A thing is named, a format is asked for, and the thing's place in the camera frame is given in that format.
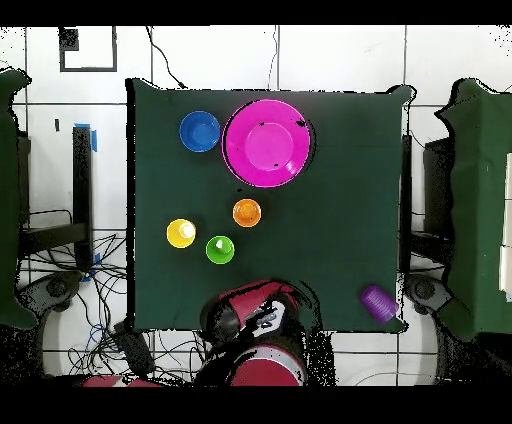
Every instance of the magenta plate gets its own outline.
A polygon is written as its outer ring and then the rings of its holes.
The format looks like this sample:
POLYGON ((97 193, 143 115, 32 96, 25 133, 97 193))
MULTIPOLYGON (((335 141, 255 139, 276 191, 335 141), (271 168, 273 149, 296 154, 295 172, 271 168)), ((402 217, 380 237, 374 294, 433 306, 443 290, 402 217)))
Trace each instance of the magenta plate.
POLYGON ((309 130, 293 106, 256 100, 238 109, 222 135, 222 155, 231 172, 256 187, 291 181, 309 155, 309 130))

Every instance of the green cup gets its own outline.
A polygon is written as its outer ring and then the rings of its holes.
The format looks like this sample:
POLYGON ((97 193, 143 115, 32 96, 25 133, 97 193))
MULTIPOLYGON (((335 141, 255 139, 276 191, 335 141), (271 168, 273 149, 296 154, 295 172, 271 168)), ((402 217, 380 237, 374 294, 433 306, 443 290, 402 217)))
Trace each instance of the green cup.
POLYGON ((214 264, 227 264, 235 255, 235 245, 226 236, 215 236, 206 244, 206 256, 214 264))

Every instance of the metal stand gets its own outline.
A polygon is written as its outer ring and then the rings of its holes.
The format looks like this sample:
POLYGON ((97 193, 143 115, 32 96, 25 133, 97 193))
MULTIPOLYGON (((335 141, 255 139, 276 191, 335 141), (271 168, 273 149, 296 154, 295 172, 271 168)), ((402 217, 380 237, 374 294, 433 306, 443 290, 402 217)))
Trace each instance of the metal stand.
MULTIPOLYGON (((20 221, 28 220, 28 154, 30 141, 26 134, 20 139, 19 175, 21 209, 20 221)), ((92 184, 90 132, 73 128, 73 224, 23 230, 19 236, 20 257, 42 250, 74 243, 77 268, 87 272, 93 265, 92 246, 92 184)))

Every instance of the purple cup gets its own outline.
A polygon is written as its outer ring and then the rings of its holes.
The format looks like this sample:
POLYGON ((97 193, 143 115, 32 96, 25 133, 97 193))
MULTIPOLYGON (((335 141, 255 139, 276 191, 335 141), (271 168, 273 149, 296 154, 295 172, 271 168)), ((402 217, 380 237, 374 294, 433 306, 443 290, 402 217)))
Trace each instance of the purple cup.
POLYGON ((398 303, 375 284, 361 293, 361 302, 370 314, 381 324, 392 319, 398 311, 398 303))

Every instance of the dark green tablecloth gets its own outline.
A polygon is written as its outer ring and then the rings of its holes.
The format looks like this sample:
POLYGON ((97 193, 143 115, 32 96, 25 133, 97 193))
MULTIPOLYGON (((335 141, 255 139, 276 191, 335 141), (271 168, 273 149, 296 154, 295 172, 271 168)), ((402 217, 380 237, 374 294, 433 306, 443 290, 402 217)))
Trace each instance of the dark green tablecloth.
POLYGON ((159 90, 132 83, 137 328, 198 328, 211 297, 267 278, 307 282, 319 297, 326 329, 402 328, 397 319, 379 325, 359 293, 371 283, 396 292, 401 118, 410 87, 356 94, 159 90), (239 106, 261 98, 290 103, 314 127, 314 158, 292 182, 250 187, 230 173, 220 143, 206 153, 181 143, 178 128, 187 113, 208 111, 223 127, 239 106), (233 221, 233 205, 241 198, 262 206, 254 228, 233 221), (197 227, 186 249, 166 240, 166 227, 176 218, 197 227), (226 265, 205 255, 214 235, 235 243, 235 257, 226 265))
POLYGON ((30 83, 25 73, 0 70, 0 324, 32 328, 37 320, 14 296, 18 265, 20 196, 14 94, 30 83))
POLYGON ((455 140, 455 245, 447 280, 454 299, 439 318, 464 340, 482 332, 512 334, 512 303, 499 290, 512 94, 497 93, 476 79, 460 80, 437 115, 455 140))

